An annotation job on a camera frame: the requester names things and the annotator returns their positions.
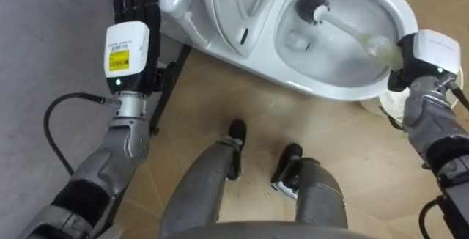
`white toilet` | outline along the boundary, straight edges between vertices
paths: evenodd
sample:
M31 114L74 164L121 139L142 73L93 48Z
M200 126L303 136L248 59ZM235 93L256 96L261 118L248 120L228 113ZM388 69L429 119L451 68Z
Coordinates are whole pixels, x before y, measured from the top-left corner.
M161 31L278 84L336 100L374 98L388 69L328 23L312 26L296 0L160 0ZM367 34L398 40L418 31L405 0L328 0L331 12Z

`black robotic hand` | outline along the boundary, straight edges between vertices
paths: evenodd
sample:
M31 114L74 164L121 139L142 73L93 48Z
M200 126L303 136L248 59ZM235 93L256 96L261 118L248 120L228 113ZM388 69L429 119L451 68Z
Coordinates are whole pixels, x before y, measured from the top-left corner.
M424 76L442 78L448 72L436 65L430 64L418 58L414 52L415 37L418 33L404 36L397 45L402 50L404 67L398 71L391 71L388 79L388 89L393 92L401 92L410 87L413 81Z
M160 27L161 11L159 0L114 0L115 24L141 21L149 28L149 45L147 63L144 70L133 76L128 76L125 82L127 90L151 95L155 90L156 64L160 56ZM114 93L115 80L109 78L108 85Z

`barcode sticker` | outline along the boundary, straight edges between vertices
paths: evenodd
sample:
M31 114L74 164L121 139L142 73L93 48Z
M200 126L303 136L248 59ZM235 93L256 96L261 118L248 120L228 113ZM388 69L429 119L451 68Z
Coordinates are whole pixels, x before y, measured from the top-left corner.
M109 55L109 71L127 70L129 67L129 50L116 51Z

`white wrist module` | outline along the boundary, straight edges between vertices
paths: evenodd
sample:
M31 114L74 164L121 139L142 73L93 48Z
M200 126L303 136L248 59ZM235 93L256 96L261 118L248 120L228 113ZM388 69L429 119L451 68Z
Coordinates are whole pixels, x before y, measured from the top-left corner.
M149 28L140 21L109 27L104 52L106 78L140 73L147 64L148 41Z
M461 67L459 43L433 30L421 30L415 35L413 54L415 58L453 74L458 74Z

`toilet brush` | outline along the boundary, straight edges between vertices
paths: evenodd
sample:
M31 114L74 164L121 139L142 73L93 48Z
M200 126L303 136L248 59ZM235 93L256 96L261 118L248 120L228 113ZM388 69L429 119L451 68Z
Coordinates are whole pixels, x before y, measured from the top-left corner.
M327 21L355 38L370 56L379 59L392 70L402 69L401 50L393 40L381 35L361 33L356 28L334 17L330 14L328 0L297 0L295 10L301 19L314 26L322 21Z

